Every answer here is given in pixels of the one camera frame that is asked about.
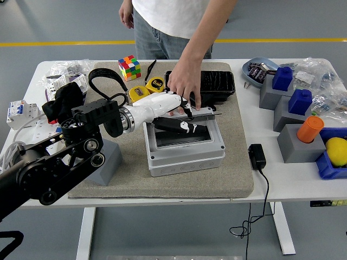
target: beige mat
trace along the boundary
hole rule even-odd
[[[150,62],[142,62],[142,77],[126,82],[128,89],[143,85]],[[164,76],[172,70],[173,62],[157,62],[151,75]],[[95,68],[109,68],[120,74],[116,62],[100,62]],[[202,70],[230,71],[227,63],[202,63]],[[121,92],[116,81],[96,78],[95,85],[108,96]],[[245,133],[243,131],[237,93],[217,105],[217,124],[226,146],[226,156],[219,168],[188,173],[151,177],[148,170],[143,128],[130,134],[111,138],[101,128],[105,139],[120,146],[123,163],[114,174],[108,186],[101,186],[85,180],[72,189],[69,198],[244,198],[253,191],[253,177],[248,158]],[[101,97],[89,90],[86,103]]]

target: white t-shirt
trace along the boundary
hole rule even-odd
[[[132,0],[136,11],[153,28],[190,39],[205,13],[209,0]]]

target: human arm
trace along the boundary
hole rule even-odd
[[[132,0],[123,0],[118,11],[121,23],[128,29],[134,28],[133,10]]]
[[[193,91],[197,110],[201,107],[201,62],[223,29],[236,2],[237,0],[210,0],[196,31],[170,74],[170,90],[187,100]]]

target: floor stripe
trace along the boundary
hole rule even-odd
[[[215,43],[283,43],[283,42],[347,42],[347,38],[253,38],[253,39],[217,39]],[[3,42],[0,47],[30,46],[73,46],[73,45],[123,45],[135,44],[134,40],[125,41],[68,41],[68,42]]]

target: orange cup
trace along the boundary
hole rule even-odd
[[[317,116],[309,116],[297,132],[297,137],[301,142],[309,144],[313,142],[317,134],[324,127],[324,121]]]

